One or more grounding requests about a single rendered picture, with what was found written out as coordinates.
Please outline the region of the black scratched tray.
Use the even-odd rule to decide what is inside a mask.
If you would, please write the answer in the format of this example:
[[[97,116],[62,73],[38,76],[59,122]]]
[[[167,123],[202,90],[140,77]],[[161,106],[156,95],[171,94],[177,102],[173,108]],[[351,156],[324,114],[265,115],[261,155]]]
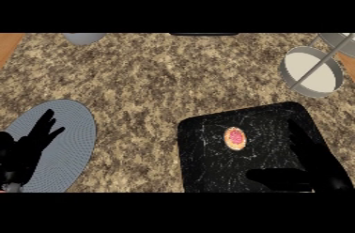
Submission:
[[[190,117],[177,126],[187,193],[354,193],[305,107],[293,102]]]

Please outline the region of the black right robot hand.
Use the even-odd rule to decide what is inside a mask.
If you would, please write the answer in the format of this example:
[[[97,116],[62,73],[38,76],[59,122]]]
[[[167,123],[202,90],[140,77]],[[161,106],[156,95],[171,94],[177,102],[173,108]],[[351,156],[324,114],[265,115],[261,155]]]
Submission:
[[[274,191],[320,194],[352,194],[355,187],[343,166],[329,147],[317,144],[293,120],[287,120],[290,150],[304,169],[251,169],[248,179],[264,184]]]

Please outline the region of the grey oval placemat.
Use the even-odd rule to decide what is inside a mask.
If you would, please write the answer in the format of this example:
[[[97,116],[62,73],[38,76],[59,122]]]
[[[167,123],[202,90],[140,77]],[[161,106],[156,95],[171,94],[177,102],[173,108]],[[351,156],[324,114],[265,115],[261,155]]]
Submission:
[[[53,131],[61,127],[65,131],[43,150],[33,178],[22,187],[24,193],[64,193],[83,173],[94,149],[94,117],[78,101],[66,99],[44,102],[21,115],[6,129],[13,140],[30,133],[49,109],[58,120]]]

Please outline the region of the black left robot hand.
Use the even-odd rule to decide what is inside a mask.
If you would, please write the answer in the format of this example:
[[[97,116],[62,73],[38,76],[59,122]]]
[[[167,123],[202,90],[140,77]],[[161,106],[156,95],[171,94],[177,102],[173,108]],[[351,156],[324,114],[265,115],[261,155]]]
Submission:
[[[49,109],[18,141],[8,132],[0,132],[0,193],[18,192],[30,182],[43,150],[65,131],[61,127],[52,132],[55,123],[55,111]]]

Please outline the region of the grey round container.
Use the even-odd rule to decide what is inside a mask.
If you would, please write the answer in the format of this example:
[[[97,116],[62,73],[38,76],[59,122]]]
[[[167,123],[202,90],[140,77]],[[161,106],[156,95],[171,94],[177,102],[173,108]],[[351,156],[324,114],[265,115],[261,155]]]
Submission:
[[[105,37],[106,33],[65,33],[64,36],[75,45],[89,45]]]

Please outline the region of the pink frosted cupcake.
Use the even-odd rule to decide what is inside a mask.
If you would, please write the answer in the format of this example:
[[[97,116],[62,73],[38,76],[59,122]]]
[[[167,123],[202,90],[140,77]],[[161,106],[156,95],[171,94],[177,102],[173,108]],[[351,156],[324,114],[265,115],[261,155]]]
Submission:
[[[246,134],[242,129],[230,127],[224,133],[226,145],[231,150],[242,150],[248,144]]]

